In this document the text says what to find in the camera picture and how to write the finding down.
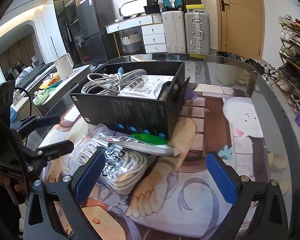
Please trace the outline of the person's left hand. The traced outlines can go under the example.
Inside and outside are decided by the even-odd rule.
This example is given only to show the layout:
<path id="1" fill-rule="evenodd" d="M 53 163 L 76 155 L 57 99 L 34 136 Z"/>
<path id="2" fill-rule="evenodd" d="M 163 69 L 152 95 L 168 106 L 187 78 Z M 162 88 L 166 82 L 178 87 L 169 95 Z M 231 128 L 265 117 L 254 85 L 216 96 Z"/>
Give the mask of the person's left hand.
<path id="1" fill-rule="evenodd" d="M 9 186 L 9 185 L 10 185 L 10 178 L 4 175 L 2 172 L 0 172 L 0 186 Z M 19 181 L 19 183 L 16 184 L 14 188 L 17 192 L 26 191 L 26 186 L 22 181 Z"/>

